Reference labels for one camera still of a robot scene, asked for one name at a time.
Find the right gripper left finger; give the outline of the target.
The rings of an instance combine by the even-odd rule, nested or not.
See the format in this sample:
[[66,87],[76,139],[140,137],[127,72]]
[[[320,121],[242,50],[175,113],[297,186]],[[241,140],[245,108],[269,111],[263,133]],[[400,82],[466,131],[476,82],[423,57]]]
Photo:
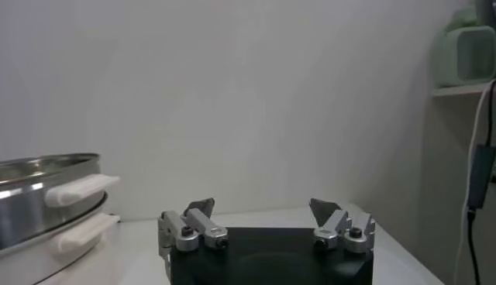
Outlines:
[[215,200],[207,198],[191,202],[182,214],[163,211],[157,219],[159,256],[165,259],[173,249],[194,252],[199,249],[201,240],[208,249],[227,248],[227,228],[210,219],[214,206]]

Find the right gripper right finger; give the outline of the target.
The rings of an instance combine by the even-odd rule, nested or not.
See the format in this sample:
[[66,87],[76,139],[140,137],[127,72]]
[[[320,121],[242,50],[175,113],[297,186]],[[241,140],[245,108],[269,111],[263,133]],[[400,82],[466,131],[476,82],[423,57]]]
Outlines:
[[312,198],[308,203],[318,227],[314,229],[314,247],[318,251],[343,246],[347,252],[365,254],[374,250],[375,220],[363,212],[351,218],[338,204]]

